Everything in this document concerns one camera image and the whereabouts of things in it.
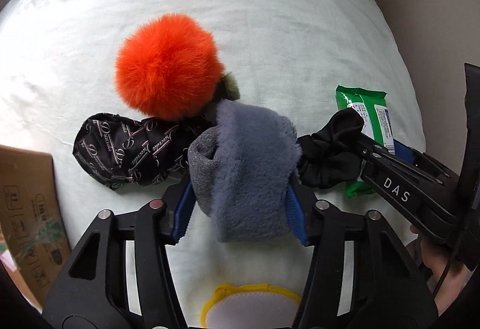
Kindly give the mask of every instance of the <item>orange pom pom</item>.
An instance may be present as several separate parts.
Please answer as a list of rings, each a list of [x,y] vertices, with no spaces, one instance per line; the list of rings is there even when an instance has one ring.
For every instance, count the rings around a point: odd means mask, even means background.
[[[125,103],[167,121],[197,114],[224,72],[212,34],[181,14],[141,26],[118,52],[116,67]]]

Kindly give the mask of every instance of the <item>cardboard box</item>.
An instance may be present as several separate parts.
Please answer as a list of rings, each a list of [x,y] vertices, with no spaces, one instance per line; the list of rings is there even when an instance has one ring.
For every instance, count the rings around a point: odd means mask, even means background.
[[[0,190],[0,229],[19,274],[43,306],[70,254],[51,155],[0,145]]]

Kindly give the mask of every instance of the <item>white bedsheet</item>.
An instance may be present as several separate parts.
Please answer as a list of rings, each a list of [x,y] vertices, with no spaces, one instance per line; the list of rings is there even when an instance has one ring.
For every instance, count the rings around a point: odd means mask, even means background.
[[[12,0],[0,14],[0,143],[53,155],[72,245],[101,209],[135,211],[165,190],[110,191],[71,151],[94,113],[141,118],[114,92],[115,56],[139,24],[167,12],[186,13],[211,30],[241,102],[288,116],[299,135],[319,130],[337,111],[337,85],[360,86],[387,92],[395,137],[424,149],[409,74],[374,0]],[[407,222],[378,196],[344,200],[342,192],[319,196],[351,212],[376,208],[404,241],[412,238]],[[196,208],[169,257],[188,323],[197,326],[201,307],[224,282],[270,283],[301,294],[311,250],[293,237],[219,244]],[[351,276],[351,262],[346,267]],[[345,311],[349,302],[342,301]]]

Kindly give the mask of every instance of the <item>metal bolt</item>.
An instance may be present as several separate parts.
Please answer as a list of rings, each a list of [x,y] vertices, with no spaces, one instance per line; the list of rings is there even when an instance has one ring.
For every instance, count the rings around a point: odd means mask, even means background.
[[[330,204],[326,200],[319,200],[315,203],[315,207],[319,210],[327,210]]]
[[[98,213],[98,217],[101,220],[106,220],[110,215],[112,215],[112,212],[110,210],[102,210]]]
[[[368,218],[371,220],[379,220],[382,217],[382,214],[380,214],[377,210],[372,210],[368,212]]]
[[[150,202],[150,208],[160,208],[163,206],[163,201],[161,199],[154,199]]]

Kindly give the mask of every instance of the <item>green package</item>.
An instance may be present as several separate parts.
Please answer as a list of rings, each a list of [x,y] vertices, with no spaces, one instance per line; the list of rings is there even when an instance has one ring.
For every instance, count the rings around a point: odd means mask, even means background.
[[[392,125],[385,102],[386,93],[363,88],[345,88],[341,85],[337,87],[336,93],[338,109],[349,107],[355,109],[365,121],[361,132],[385,146],[391,154],[395,154]],[[360,177],[346,183],[347,198],[374,193],[375,191]]]

